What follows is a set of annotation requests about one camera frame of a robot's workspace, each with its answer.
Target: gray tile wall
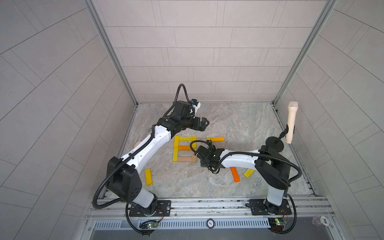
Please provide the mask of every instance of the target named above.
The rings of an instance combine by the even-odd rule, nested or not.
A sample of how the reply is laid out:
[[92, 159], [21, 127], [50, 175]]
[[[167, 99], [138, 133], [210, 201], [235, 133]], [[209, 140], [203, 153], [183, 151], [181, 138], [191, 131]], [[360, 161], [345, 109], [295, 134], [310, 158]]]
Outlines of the gray tile wall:
[[326, 1], [93, 0], [139, 102], [272, 101]]
[[348, 239], [384, 239], [384, 4], [339, 0], [277, 108], [299, 102], [293, 144]]
[[68, 240], [134, 104], [82, 1], [1, 1], [0, 36], [1, 239]]

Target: gray marble surface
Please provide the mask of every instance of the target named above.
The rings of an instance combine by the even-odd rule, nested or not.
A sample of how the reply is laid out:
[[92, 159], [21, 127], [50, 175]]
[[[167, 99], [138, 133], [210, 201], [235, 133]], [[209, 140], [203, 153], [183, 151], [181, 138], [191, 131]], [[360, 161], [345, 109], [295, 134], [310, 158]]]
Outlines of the gray marble surface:
[[[137, 141], [143, 140], [152, 124], [162, 117], [171, 104], [140, 104], [128, 135], [123, 154], [133, 149]], [[265, 145], [269, 136], [279, 136], [280, 125], [270, 103], [203, 103], [197, 112], [198, 117], [206, 117], [210, 125], [204, 132], [187, 129], [178, 136], [224, 137], [224, 142], [216, 146], [225, 146], [229, 150], [250, 151]], [[153, 184], [146, 185], [144, 171], [140, 173], [143, 186], [159, 197], [224, 197], [266, 195], [268, 184], [255, 171], [249, 178], [244, 176], [245, 168], [237, 168], [240, 182], [235, 183], [229, 168], [212, 174], [197, 163], [173, 162], [172, 138], [163, 145], [148, 161], [146, 168], [152, 172]], [[296, 163], [289, 146], [281, 154]], [[180, 151], [179, 156], [191, 156], [191, 151]], [[291, 168], [290, 176], [297, 174]], [[303, 177], [291, 183], [288, 190], [291, 195], [307, 195], [310, 191]]]

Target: black round stand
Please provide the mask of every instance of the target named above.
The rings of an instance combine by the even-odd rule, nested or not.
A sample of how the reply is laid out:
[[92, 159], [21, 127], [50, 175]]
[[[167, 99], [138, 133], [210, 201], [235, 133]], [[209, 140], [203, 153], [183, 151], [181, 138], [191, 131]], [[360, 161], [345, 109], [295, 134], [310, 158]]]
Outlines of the black round stand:
[[281, 152], [284, 149], [283, 141], [277, 137], [269, 137], [265, 140], [265, 145], [273, 148], [276, 152]]

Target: black mounting plate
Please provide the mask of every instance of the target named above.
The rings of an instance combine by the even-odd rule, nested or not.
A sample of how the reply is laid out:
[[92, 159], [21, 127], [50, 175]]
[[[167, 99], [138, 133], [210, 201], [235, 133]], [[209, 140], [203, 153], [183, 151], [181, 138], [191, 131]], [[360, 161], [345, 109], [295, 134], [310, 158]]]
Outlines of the black mounting plate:
[[[264, 200], [265, 199], [250, 199], [249, 200], [250, 204], [252, 204], [253, 206], [255, 206], [255, 207], [257, 207], [258, 209], [261, 210], [260, 211], [258, 209], [251, 208], [253, 216], [270, 215], [267, 211], [265, 211]], [[291, 215], [292, 214], [291, 208], [287, 207], [287, 206], [289, 206], [288, 200], [283, 199], [283, 201], [281, 202], [281, 206], [280, 206], [281, 214], [279, 214], [279, 215], [283, 215], [284, 214], [282, 210], [284, 210], [287, 215]]]
[[[160, 208], [163, 211], [164, 217], [169, 217], [170, 200], [157, 200], [156, 207]], [[139, 206], [136, 205], [136, 206], [132, 206], [132, 209], [129, 211], [129, 216], [130, 217], [161, 217], [161, 213], [156, 210], [152, 216], [147, 216], [139, 209]]]

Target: microphone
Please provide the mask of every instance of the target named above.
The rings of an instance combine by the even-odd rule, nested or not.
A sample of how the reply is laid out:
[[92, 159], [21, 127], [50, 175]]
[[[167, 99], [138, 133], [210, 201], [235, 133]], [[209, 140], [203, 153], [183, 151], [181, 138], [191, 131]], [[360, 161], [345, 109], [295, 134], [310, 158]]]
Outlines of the microphone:
[[293, 129], [295, 127], [295, 119], [296, 119], [296, 112], [297, 109], [299, 108], [298, 102], [289, 102], [288, 104], [288, 133], [285, 136], [286, 142], [287, 143], [292, 143], [292, 138], [293, 138]]

